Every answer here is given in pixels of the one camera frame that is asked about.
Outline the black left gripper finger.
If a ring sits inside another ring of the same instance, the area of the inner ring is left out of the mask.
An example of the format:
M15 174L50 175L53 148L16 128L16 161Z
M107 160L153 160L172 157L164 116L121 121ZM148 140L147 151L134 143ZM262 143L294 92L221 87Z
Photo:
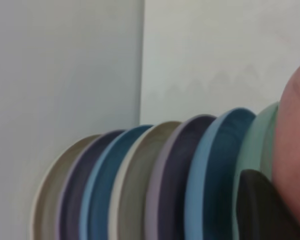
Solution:
M300 240L300 225L261 172L240 174L236 219L240 240Z

